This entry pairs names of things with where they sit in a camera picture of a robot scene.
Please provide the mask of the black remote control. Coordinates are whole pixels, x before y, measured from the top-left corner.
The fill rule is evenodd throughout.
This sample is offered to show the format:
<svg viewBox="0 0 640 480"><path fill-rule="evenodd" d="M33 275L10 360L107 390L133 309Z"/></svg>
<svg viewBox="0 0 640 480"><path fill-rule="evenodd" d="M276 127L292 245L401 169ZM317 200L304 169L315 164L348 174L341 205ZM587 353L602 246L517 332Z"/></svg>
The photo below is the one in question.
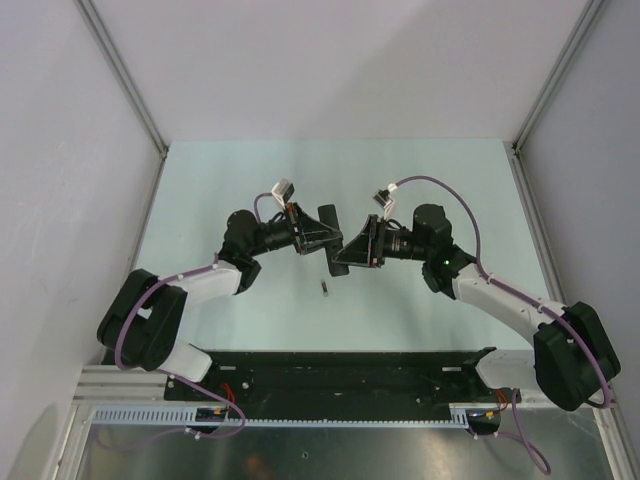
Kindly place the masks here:
<svg viewBox="0 0 640 480"><path fill-rule="evenodd" d="M337 210L334 204L319 206L317 211L321 223L335 230L340 230ZM349 267L346 264L338 264L333 260L333 256L342 248L342 238L330 240L324 245L328 271L332 277L341 277L349 274Z"/></svg>

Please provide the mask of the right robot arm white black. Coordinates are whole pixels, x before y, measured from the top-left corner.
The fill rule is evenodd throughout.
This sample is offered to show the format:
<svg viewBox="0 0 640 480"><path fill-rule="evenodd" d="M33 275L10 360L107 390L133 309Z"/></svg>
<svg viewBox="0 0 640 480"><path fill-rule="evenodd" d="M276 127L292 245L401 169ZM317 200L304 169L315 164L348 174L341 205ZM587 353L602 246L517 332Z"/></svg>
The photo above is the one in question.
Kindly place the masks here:
<svg viewBox="0 0 640 480"><path fill-rule="evenodd" d="M388 258L421 262L432 292L484 311L526 340L533 348L537 386L556 406L566 411L584 404L611 406L609 383L621 365L595 309L533 297L487 273L478 256L455 244L441 206L418 206L410 228L392 228L371 215L332 257L337 264L363 268L380 268Z"/></svg>

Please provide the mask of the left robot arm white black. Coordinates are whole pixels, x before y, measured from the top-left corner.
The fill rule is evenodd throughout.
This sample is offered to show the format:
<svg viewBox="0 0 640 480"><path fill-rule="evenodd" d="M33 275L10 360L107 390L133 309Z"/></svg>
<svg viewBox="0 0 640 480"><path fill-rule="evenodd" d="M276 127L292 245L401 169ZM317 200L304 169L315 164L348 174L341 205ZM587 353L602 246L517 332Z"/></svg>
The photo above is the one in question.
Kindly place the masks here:
<svg viewBox="0 0 640 480"><path fill-rule="evenodd" d="M118 367L182 377L197 398L210 399L220 390L221 376L211 369L209 354L178 339L184 311L248 290L261 270L258 255L292 246L300 255L323 250L330 256L342 240L332 204L320 206L313 218L288 203L268 222L238 210L229 216L211 264L165 279L144 269L131 272L103 317L97 340L114 353Z"/></svg>

